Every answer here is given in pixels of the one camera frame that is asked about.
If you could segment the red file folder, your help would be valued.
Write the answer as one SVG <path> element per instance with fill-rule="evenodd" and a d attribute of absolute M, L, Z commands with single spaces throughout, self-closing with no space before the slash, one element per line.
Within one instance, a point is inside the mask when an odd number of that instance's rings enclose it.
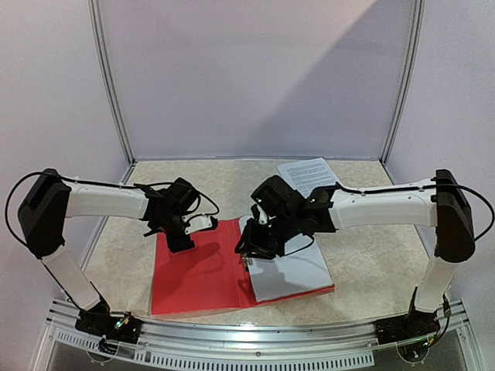
<path fill-rule="evenodd" d="M 159 234 L 152 280 L 152 315 L 245 309 L 277 302 L 255 301 L 248 272 L 234 252 L 247 221 L 246 216 L 221 220 L 215 230 L 194 233 L 191 239 L 195 247 L 177 254 L 169 251 L 166 236 Z"/>

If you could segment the stack of printed papers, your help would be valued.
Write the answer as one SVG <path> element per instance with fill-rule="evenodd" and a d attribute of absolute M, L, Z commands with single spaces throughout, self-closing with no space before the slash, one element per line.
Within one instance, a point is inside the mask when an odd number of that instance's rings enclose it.
<path fill-rule="evenodd" d="M 323 158 L 301 160 L 277 167 L 279 175 L 293 189 L 308 197 L 314 188 L 334 186 L 339 178 Z"/>

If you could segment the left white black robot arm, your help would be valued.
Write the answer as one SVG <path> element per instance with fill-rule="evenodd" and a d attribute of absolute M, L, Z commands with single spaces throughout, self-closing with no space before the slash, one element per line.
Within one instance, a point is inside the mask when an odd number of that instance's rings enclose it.
<path fill-rule="evenodd" d="M 199 193 L 178 178 L 169 187 L 154 190 L 150 185 L 116 185 L 65 179 L 47 168 L 33 173 L 35 182 L 18 210 L 18 220 L 28 250 L 42 262 L 69 299 L 85 311 L 84 321 L 98 335 L 109 335 L 115 320 L 102 307 L 96 288 L 65 248 L 66 219 L 78 216 L 113 216 L 141 220 L 150 234 L 164 233 L 178 242 L 173 250 L 193 246 L 191 233 L 211 227 L 210 217 L 189 216 Z"/>

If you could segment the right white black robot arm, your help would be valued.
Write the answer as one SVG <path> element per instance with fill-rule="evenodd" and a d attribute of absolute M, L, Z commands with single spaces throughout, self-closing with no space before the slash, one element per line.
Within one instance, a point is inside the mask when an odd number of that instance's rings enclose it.
<path fill-rule="evenodd" d="M 339 183 L 314 188 L 308 196 L 282 177 L 265 180 L 251 198 L 251 218 L 234 248 L 244 257 L 272 260 L 286 256 L 285 245 L 298 235 L 335 233 L 358 226 L 415 225 L 435 229 L 434 254 L 414 291 L 400 330 L 415 337 L 435 316 L 458 264 L 475 251 L 470 204 L 452 173 L 389 188 L 351 189 Z"/>

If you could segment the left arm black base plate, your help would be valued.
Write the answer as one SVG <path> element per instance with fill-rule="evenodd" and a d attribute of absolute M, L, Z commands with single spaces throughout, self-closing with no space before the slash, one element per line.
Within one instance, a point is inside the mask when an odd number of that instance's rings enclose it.
<path fill-rule="evenodd" d="M 143 321 L 130 312 L 122 315 L 111 314 L 108 306 L 80 311 L 75 323 L 75 329 L 89 335 L 104 337 L 136 345 L 138 343 Z"/>

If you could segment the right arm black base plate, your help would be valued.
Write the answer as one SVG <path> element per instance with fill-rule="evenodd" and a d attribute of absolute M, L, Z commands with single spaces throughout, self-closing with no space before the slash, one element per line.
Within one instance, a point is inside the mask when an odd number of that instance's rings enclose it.
<path fill-rule="evenodd" d="M 440 325 L 436 315 L 420 318 L 399 315 L 374 321 L 374 334 L 380 345 L 409 339 L 422 339 L 439 329 Z"/>

